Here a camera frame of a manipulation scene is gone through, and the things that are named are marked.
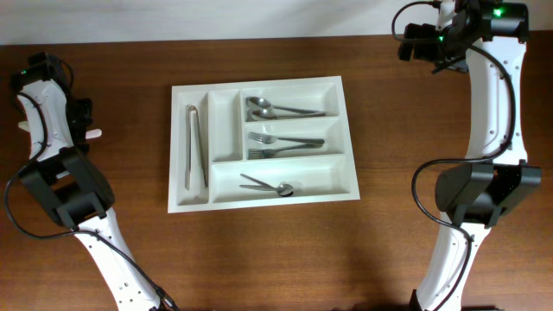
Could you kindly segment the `long steel tongs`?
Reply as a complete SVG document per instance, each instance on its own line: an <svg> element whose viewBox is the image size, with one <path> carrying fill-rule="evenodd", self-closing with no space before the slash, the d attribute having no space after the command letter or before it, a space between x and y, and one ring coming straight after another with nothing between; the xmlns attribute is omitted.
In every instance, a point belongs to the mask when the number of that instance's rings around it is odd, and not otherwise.
<svg viewBox="0 0 553 311"><path fill-rule="evenodd" d="M192 182L193 135L195 135L195 143L196 143L195 150L198 153L198 160L200 163L200 170L202 173L203 184L204 184L204 187L208 187L206 160L204 157L204 148L203 148L202 134L201 134L200 115L195 105L188 106L187 134L188 134L188 146L187 146L188 154L186 158L187 175L185 179L185 188L189 190L191 188L191 182Z"/></svg>

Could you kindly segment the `large steel spoon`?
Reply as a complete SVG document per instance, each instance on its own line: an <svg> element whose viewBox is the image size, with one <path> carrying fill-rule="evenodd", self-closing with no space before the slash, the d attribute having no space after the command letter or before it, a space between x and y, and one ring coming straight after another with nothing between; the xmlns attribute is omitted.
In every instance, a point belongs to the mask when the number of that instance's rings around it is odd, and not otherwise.
<svg viewBox="0 0 553 311"><path fill-rule="evenodd" d="M287 120L287 119L300 119L307 117L325 117L326 113L311 113L311 114L300 114L297 116L278 116L275 113L261 111L261 110L248 110L247 116L254 121L270 121L270 120Z"/></svg>
<svg viewBox="0 0 553 311"><path fill-rule="evenodd" d="M303 109L297 109L297 108L289 108L279 105L273 105L269 100L266 98L261 97L254 97L250 96L245 99L245 102L249 106L253 106L255 109L265 109L265 110L282 110L282 111L289 111L299 114L311 114L311 113L319 113L319 111L312 111L312 110L303 110Z"/></svg>

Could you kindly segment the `small steel teaspoon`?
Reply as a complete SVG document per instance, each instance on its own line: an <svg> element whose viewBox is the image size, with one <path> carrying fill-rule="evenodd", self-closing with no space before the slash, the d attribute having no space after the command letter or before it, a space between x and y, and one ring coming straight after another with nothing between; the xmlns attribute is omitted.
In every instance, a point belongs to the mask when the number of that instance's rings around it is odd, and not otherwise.
<svg viewBox="0 0 553 311"><path fill-rule="evenodd" d="M247 179L248 181L254 182L254 185L256 185L256 186L273 187L273 186L271 186L270 184L268 184L268 183L266 183L266 182L264 182L264 181L260 181L260 180L258 180L258 179L255 179L255 178L253 178L253 177L250 177L249 175L241 174L240 176L243 177L243 178L245 178L245 179Z"/></svg>
<svg viewBox="0 0 553 311"><path fill-rule="evenodd" d="M256 186L256 185L240 185L240 187L257 191L272 191L276 192L281 197L290 197L294 194L294 188L290 184L282 183L277 187Z"/></svg>

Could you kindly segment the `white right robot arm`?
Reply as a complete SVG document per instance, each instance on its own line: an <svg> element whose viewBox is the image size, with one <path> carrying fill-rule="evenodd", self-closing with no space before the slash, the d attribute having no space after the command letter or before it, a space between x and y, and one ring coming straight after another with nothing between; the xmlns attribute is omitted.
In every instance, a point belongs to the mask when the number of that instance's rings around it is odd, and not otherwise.
<svg viewBox="0 0 553 311"><path fill-rule="evenodd" d="M440 214L429 269L413 290L411 310L459 310L478 249L499 220L535 191L542 177L528 163L520 120L521 71L530 39L523 3L431 1L434 24L410 23L399 41L400 60L431 62L435 70L468 73L471 130L462 158L436 159L416 172L447 165L435 184Z"/></svg>

